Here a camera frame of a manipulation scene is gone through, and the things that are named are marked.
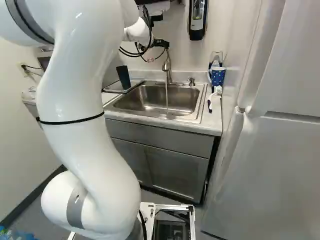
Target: refrigerator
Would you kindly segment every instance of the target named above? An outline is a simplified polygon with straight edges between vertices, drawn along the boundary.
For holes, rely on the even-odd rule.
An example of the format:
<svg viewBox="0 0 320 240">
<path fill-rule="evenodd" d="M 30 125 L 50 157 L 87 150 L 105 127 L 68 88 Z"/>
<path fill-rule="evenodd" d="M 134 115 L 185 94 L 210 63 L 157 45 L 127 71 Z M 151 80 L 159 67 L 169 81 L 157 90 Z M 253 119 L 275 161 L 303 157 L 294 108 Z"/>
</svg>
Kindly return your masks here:
<svg viewBox="0 0 320 240">
<path fill-rule="evenodd" d="M 237 0 L 201 230 L 320 239 L 320 1 Z"/>
</svg>

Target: soap dispenser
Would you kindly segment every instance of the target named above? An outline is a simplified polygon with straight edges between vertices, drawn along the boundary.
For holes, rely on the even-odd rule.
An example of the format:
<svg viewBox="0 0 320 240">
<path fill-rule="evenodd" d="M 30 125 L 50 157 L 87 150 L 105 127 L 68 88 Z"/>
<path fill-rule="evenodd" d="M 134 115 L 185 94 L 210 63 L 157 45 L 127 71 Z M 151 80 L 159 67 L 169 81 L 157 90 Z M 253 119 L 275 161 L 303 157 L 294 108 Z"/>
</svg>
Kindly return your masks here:
<svg viewBox="0 0 320 240">
<path fill-rule="evenodd" d="M 208 0 L 189 0 L 188 32 L 191 41 L 201 40 L 207 29 Z"/>
</svg>

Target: stainless steel sink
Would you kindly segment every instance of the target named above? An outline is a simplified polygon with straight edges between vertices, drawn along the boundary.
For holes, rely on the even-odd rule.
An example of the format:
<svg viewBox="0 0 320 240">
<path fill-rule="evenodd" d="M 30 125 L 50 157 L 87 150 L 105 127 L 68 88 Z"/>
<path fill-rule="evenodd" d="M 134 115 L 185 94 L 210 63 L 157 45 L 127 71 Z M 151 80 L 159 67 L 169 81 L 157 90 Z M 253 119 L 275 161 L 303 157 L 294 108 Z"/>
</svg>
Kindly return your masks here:
<svg viewBox="0 0 320 240">
<path fill-rule="evenodd" d="M 166 85 L 163 82 L 145 81 L 129 93 L 120 95 L 104 109 L 115 112 L 171 119 L 184 122 L 199 122 L 199 110 L 203 102 L 205 85 Z"/>
</svg>

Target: baseboard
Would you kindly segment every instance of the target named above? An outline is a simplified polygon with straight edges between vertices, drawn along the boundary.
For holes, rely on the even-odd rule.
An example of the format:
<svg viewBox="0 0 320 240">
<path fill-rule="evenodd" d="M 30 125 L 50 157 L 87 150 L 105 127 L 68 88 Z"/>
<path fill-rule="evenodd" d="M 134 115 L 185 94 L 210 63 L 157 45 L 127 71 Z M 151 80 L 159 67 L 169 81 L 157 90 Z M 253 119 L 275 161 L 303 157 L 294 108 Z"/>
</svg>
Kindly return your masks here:
<svg viewBox="0 0 320 240">
<path fill-rule="evenodd" d="M 191 200 L 185 199 L 183 197 L 174 195 L 174 194 L 166 192 L 166 191 L 161 191 L 161 190 L 153 188 L 153 187 L 144 186 L 144 185 L 140 184 L 140 188 L 145 190 L 145 191 L 151 192 L 153 194 L 157 194 L 157 195 L 160 195 L 162 197 L 175 200 L 175 201 L 177 201 L 177 202 L 179 202 L 181 204 L 189 204 L 189 205 L 194 205 L 196 207 L 197 206 L 201 206 L 201 203 L 195 203 L 195 202 L 193 202 Z"/>
<path fill-rule="evenodd" d="M 46 180 L 44 180 L 35 190 L 33 190 L 12 212 L 9 213 L 1 222 L 0 226 L 9 228 L 10 225 L 26 210 L 43 192 L 47 184 L 58 174 L 65 172 L 64 165 L 58 167 Z"/>
<path fill-rule="evenodd" d="M 206 232 L 206 231 L 201 231 L 203 234 L 206 234 L 206 235 L 208 235 L 208 236 L 210 236 L 210 237 L 213 237 L 213 238 L 215 238 L 215 239 L 218 239 L 218 240 L 228 240 L 228 239 L 226 239 L 226 238 L 223 238 L 223 237 L 220 237 L 220 236 L 216 236 L 216 235 L 213 235 L 213 234 L 211 234 L 211 233 L 208 233 L 208 232 Z"/>
</svg>

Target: polka dot cup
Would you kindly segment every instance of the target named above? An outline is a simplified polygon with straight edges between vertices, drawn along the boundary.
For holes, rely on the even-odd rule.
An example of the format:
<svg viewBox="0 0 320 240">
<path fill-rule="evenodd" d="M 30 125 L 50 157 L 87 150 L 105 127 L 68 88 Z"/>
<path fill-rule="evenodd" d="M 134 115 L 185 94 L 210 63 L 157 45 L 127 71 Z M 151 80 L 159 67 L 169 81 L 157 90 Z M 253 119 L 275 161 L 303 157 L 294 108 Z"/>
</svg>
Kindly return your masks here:
<svg viewBox="0 0 320 240">
<path fill-rule="evenodd" d="M 226 75 L 226 68 L 222 66 L 215 66 L 211 68 L 211 85 L 222 86 L 224 84 Z"/>
</svg>

